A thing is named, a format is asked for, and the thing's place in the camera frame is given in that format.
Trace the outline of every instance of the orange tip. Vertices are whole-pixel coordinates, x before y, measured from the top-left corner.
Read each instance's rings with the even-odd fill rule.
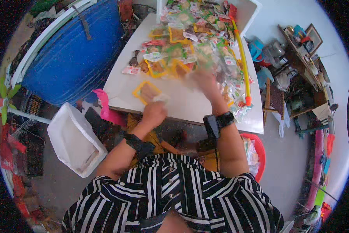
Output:
[[[251,106],[251,101],[252,101],[251,96],[246,96],[246,105],[247,106]]]

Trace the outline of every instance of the yellow plastic stick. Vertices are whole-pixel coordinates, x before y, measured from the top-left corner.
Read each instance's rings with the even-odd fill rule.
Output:
[[[232,21],[233,21],[233,26],[234,26],[234,35],[238,41],[239,53],[241,54],[241,60],[242,60],[242,64],[243,64],[242,71],[243,71],[243,76],[245,79],[245,86],[246,86],[246,105],[250,106],[252,98],[251,98],[251,89],[249,87],[249,75],[248,75],[246,56],[244,54],[243,44],[242,44],[241,36],[239,35],[238,29],[237,29],[237,25],[235,25],[234,19]]]

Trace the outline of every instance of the white table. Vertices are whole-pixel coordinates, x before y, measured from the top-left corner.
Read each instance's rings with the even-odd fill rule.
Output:
[[[132,58],[133,51],[140,49],[141,44],[150,39],[148,34],[151,27],[155,24],[156,14],[149,14],[134,32],[119,55],[103,88],[108,95],[109,105],[112,109],[133,113],[142,112],[144,104],[138,98],[135,98],[132,92],[141,82],[150,81],[159,90],[171,97],[167,103],[168,117],[193,124],[202,124],[203,117],[207,114],[212,114],[212,108],[209,101],[200,91],[190,90],[179,80],[162,80],[154,79],[146,74],[128,75],[121,73]],[[239,130],[264,133],[261,97],[256,71],[248,51],[247,43],[244,39],[242,43],[245,49],[249,75],[255,81],[251,85],[252,104],[254,107],[245,115],[243,122],[236,122],[236,125]],[[234,48],[234,52],[237,58],[240,58],[237,46]]]

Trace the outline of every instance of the black and white striped shirt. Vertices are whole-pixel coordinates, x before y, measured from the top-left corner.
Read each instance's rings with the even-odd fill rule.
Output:
[[[66,232],[156,232],[175,209],[194,232],[279,232],[283,217],[249,173],[225,178],[183,155],[144,158],[118,181],[94,178],[65,213]]]

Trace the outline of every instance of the hand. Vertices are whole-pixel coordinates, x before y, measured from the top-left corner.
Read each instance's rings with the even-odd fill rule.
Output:
[[[215,99],[219,99],[221,96],[220,90],[217,87],[216,77],[211,72],[196,71],[191,77],[199,89],[202,90],[205,97],[213,102]]]
[[[151,127],[158,127],[168,115],[168,110],[164,107],[164,102],[151,102],[144,107],[141,123]]]

